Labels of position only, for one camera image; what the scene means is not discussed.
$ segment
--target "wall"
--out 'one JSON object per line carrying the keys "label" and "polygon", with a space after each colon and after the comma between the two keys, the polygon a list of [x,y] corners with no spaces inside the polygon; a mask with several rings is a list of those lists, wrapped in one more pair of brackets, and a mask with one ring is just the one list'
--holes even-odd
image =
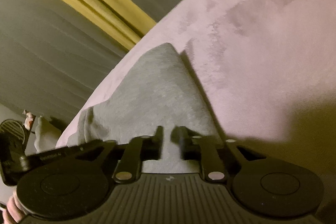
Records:
{"label": "wall", "polygon": [[[25,117],[24,115],[20,116],[20,115],[15,114],[9,108],[0,104],[0,122],[2,122],[5,119],[15,119],[15,120],[23,122],[25,120]],[[26,148],[26,154],[33,154],[36,152],[34,141],[35,141],[35,135],[31,134],[29,136],[29,140],[28,140],[28,144]],[[0,179],[0,202],[7,203],[9,197],[13,193],[13,189],[14,189],[13,187],[8,187],[4,185],[4,183]]]}

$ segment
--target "black device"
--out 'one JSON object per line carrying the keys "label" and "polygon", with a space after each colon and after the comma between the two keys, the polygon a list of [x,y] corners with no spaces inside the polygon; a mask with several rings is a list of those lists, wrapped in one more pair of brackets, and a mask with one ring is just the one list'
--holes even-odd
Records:
{"label": "black device", "polygon": [[95,140],[21,156],[3,165],[17,185],[26,223],[310,223],[323,197],[313,172],[228,140],[177,127],[181,158],[198,160],[195,174],[146,174],[159,160],[163,128],[128,144]]}

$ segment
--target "white logo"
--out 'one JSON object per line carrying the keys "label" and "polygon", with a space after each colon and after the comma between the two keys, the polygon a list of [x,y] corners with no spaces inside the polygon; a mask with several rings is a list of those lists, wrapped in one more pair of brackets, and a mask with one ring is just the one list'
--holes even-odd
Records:
{"label": "white logo", "polygon": [[170,177],[168,177],[168,178],[166,178],[166,180],[168,180],[168,181],[172,181],[172,180],[174,180],[175,178],[174,177],[172,177],[172,176],[170,176]]}

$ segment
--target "silver screw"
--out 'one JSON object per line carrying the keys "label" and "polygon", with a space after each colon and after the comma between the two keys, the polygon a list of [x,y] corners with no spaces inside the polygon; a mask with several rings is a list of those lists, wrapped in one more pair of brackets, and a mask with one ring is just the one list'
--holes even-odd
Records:
{"label": "silver screw", "polygon": [[119,172],[115,175],[118,180],[129,180],[132,178],[132,174],[130,172]]}
{"label": "silver screw", "polygon": [[212,180],[221,180],[225,175],[222,172],[211,172],[208,174],[208,177]]}

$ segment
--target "round joint cover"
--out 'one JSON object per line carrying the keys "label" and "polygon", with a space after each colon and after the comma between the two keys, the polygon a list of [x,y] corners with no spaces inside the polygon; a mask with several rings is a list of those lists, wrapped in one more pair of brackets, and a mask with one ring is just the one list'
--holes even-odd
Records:
{"label": "round joint cover", "polygon": [[28,214],[66,220],[96,209],[108,190],[108,180],[99,166],[66,159],[24,175],[16,192]]}
{"label": "round joint cover", "polygon": [[232,192],[255,213],[295,218],[317,209],[323,197],[323,184],[305,168],[266,158],[243,164],[233,179]]}

